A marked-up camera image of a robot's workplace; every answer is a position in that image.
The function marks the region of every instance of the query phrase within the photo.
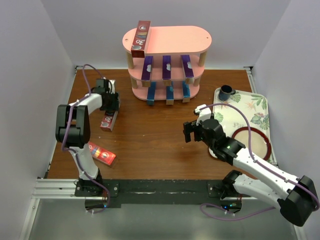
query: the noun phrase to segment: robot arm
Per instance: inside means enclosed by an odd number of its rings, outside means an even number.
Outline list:
[[[76,103],[58,106],[55,138],[60,143],[63,142],[67,131],[70,108]],[[79,178],[84,181],[90,180],[85,173],[94,180],[101,179],[99,169],[92,158],[88,146],[91,135],[89,115],[96,109],[109,113],[119,109],[119,94],[115,91],[114,80],[97,79],[92,93],[86,94],[84,99],[72,111],[72,121],[75,121],[75,124],[70,125],[65,146],[69,149],[75,161],[79,171]]]
[[[226,136],[211,110],[205,107],[201,105],[194,110],[197,120],[183,124],[185,141],[190,142],[190,134],[194,133],[194,140],[204,142],[218,159],[257,178],[233,170],[222,181],[226,190],[262,200],[280,210],[292,224],[303,226],[310,214],[319,208],[313,181],[307,176],[300,179],[284,172],[255,154],[253,159],[244,144]]]

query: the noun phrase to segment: red box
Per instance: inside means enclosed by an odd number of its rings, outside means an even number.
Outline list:
[[[88,142],[90,153],[92,157],[109,167],[111,167],[114,163],[114,160],[116,158],[116,155],[92,142]]]
[[[112,132],[112,130],[114,129],[117,115],[118,115],[118,111],[115,111],[114,113],[106,112],[102,118],[100,128],[103,131]]]
[[[151,21],[139,21],[136,27],[131,54],[133,58],[144,58],[151,35]]]

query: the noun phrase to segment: plate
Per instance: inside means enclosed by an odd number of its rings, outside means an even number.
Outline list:
[[[236,130],[232,138],[249,147],[249,130],[248,127],[241,127]],[[251,148],[252,152],[264,160],[268,160],[271,155],[271,144],[268,137],[260,130],[251,127]]]

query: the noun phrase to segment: pink shelf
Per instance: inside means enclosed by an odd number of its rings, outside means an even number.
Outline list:
[[[143,87],[141,81],[137,82],[138,88],[132,88],[133,94],[140,100],[147,100],[148,87]],[[200,86],[193,86],[189,84],[190,88],[190,98],[194,98],[199,92]],[[182,100],[184,98],[182,91],[182,81],[174,81],[173,82],[173,97],[175,100]],[[154,100],[166,100],[167,92],[166,86],[162,84],[162,82],[156,83]]]
[[[131,46],[137,28],[128,31],[122,38],[127,52]],[[146,56],[201,54],[208,50],[212,38],[198,26],[152,26]]]
[[[128,69],[129,74],[135,80],[141,81],[142,69],[144,66],[144,58],[133,58],[133,69]],[[201,77],[204,73],[205,67],[199,66],[199,57],[197,55],[190,55],[194,79]],[[185,80],[182,61],[180,55],[171,56],[171,80],[182,81]],[[162,81],[162,56],[153,57],[153,67],[151,72],[151,81]]]

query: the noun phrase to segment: gray floor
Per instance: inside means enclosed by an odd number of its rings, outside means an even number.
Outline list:
[[[244,200],[237,217],[268,207]],[[208,208],[219,217],[224,213]],[[296,240],[293,226],[277,210],[241,221],[214,220],[197,205],[138,205],[92,216],[83,200],[41,200],[31,240]]]

